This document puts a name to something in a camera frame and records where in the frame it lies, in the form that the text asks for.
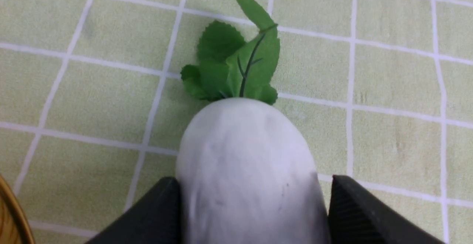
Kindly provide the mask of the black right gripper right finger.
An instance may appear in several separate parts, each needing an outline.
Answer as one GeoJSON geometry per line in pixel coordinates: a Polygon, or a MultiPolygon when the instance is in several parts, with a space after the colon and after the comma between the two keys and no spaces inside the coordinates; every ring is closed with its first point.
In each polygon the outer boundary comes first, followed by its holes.
{"type": "Polygon", "coordinates": [[[328,222],[333,244],[442,243],[346,175],[333,175],[328,222]]]}

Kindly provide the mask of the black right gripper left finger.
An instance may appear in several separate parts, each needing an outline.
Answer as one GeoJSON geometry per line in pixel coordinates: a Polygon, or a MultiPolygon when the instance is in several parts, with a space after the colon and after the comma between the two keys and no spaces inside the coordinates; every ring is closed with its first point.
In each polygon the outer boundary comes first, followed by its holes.
{"type": "Polygon", "coordinates": [[[88,244],[180,244],[181,194],[176,178],[161,178],[136,204],[88,244]]]}

